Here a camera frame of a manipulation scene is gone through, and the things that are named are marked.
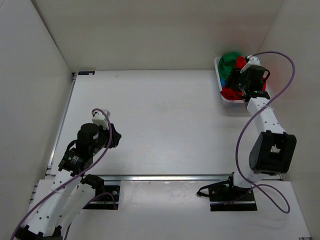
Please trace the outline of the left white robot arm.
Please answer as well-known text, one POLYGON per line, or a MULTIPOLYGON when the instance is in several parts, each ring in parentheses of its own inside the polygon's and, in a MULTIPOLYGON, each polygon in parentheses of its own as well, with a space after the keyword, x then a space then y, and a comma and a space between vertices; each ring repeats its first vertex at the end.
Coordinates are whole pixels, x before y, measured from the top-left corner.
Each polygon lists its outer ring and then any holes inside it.
POLYGON ((117 147, 121 137, 106 119, 83 124, 67 145, 50 192, 22 218, 11 239, 62 240, 79 211, 104 195, 103 179, 85 173, 94 156, 117 147))

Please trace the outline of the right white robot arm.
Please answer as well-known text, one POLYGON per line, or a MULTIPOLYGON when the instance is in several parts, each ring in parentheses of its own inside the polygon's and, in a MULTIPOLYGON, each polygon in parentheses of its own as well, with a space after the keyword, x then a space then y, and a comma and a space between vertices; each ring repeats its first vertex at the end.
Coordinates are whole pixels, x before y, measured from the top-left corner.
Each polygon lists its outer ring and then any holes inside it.
POLYGON ((269 106, 270 96, 263 86, 270 71, 261 65, 247 65, 236 74, 235 82, 242 92, 247 111, 251 114, 258 137, 248 157, 248 165, 237 169, 227 180, 201 187, 200 197, 212 202, 234 202, 258 187, 258 182, 274 175, 287 173, 297 139, 280 125, 269 106))

